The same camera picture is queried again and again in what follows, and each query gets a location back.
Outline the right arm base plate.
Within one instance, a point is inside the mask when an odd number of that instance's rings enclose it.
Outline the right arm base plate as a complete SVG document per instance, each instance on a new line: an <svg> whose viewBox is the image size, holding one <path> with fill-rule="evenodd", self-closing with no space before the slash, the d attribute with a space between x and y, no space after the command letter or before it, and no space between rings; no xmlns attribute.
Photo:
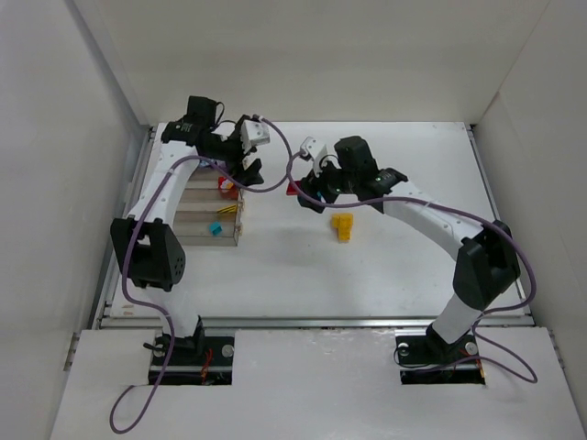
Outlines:
<svg viewBox="0 0 587 440"><path fill-rule="evenodd" d="M398 335L393 360L403 385L484 385L479 349L473 335L438 348L425 335Z"/></svg>

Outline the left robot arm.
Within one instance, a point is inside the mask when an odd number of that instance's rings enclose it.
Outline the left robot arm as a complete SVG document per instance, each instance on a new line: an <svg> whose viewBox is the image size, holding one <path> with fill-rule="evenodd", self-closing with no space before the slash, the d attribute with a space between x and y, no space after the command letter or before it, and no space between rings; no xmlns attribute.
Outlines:
<svg viewBox="0 0 587 440"><path fill-rule="evenodd" d="M250 165L244 160L269 142L269 129L258 117L243 115L230 134L220 135L218 106L206 97L189 98L186 113L161 133L159 156L138 201L110 226L123 295L129 303L157 313L163 333L147 348L169 363L199 358L205 346L200 316L183 319L172 306L172 288L186 267L184 249L173 231L186 184L201 162L217 165L242 187L263 182L260 160Z"/></svg>

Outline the yellow lego plate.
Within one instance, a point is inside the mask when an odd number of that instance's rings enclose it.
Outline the yellow lego plate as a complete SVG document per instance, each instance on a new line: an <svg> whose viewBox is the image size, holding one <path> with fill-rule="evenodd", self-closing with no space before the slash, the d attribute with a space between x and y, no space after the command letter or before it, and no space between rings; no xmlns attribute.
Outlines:
<svg viewBox="0 0 587 440"><path fill-rule="evenodd" d="M224 214L232 214L232 213L236 213L238 211L238 205L237 204L232 204L230 206L226 206L223 208L218 209L216 212L220 215L224 215Z"/></svg>

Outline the teal lego brick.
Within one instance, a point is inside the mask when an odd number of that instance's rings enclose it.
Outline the teal lego brick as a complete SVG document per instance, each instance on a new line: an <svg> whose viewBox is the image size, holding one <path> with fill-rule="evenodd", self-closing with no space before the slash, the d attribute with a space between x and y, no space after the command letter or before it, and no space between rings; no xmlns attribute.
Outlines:
<svg viewBox="0 0 587 440"><path fill-rule="evenodd" d="M209 226L209 231L213 237L217 237L223 232L223 227L219 222L214 222Z"/></svg>

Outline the red arch lego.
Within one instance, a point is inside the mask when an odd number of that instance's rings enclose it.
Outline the red arch lego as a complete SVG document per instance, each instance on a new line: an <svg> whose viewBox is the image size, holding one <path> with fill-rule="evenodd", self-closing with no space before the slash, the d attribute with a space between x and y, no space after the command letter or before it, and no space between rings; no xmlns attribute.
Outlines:
<svg viewBox="0 0 587 440"><path fill-rule="evenodd" d="M302 183L300 181L290 181L286 188L286 195L298 196L302 191Z"/></svg>

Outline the red round lego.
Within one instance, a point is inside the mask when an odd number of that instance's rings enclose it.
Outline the red round lego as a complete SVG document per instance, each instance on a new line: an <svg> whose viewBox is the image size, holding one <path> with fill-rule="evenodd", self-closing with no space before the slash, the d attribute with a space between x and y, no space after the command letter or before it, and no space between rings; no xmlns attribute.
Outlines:
<svg viewBox="0 0 587 440"><path fill-rule="evenodd" d="M217 189L222 199L237 200L239 197L239 188L224 176L217 179Z"/></svg>

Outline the yellow lego figure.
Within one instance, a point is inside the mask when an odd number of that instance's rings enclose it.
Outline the yellow lego figure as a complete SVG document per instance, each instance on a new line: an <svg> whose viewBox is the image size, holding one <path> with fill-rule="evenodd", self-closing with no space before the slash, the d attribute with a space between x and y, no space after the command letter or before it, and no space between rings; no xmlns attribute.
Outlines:
<svg viewBox="0 0 587 440"><path fill-rule="evenodd" d="M351 240L354 216L351 213L337 213L331 215L331 226L336 231L340 243L348 243Z"/></svg>

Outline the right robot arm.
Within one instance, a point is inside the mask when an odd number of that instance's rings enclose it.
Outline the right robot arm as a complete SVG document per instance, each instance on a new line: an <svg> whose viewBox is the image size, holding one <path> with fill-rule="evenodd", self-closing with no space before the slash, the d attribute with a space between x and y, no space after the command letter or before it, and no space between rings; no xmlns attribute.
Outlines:
<svg viewBox="0 0 587 440"><path fill-rule="evenodd" d="M299 156L312 164L298 183L300 205L321 213L340 195L353 194L379 213L411 226L454 260L453 294L424 338L434 361L450 358L474 321L520 275L508 241L509 227L498 220L484 224L466 214L436 208L432 198L406 175L380 168L362 137L344 137L332 149L308 137Z"/></svg>

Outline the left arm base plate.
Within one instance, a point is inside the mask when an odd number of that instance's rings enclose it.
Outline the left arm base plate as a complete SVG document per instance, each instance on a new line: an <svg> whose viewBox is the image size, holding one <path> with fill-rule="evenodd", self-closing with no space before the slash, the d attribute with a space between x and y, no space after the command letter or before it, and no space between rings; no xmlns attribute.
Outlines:
<svg viewBox="0 0 587 440"><path fill-rule="evenodd" d="M231 385L234 343L235 338L227 335L176 337L160 385Z"/></svg>

